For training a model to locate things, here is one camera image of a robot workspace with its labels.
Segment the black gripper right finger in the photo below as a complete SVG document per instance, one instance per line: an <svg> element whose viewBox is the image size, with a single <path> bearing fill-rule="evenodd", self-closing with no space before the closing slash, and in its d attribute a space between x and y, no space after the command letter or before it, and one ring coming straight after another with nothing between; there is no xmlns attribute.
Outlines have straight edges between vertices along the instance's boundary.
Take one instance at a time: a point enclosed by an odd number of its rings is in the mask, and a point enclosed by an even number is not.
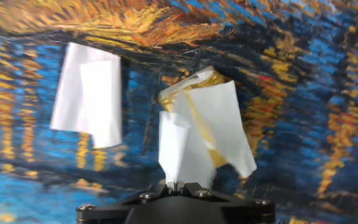
<svg viewBox="0 0 358 224"><path fill-rule="evenodd" d="M202 187L199 183L175 183L175 195L217 206L226 223L275 224L276 206L269 199L241 199Z"/></svg>

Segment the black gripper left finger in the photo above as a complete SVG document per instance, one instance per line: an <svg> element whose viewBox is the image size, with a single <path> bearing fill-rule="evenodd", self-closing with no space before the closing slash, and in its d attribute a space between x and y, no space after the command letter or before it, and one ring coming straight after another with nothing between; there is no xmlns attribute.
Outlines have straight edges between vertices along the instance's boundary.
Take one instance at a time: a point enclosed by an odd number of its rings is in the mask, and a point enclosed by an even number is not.
<svg viewBox="0 0 358 224"><path fill-rule="evenodd" d="M157 184L106 207L86 203L76 208L76 224L97 224L125 220L129 212L138 205L169 197L172 188Z"/></svg>

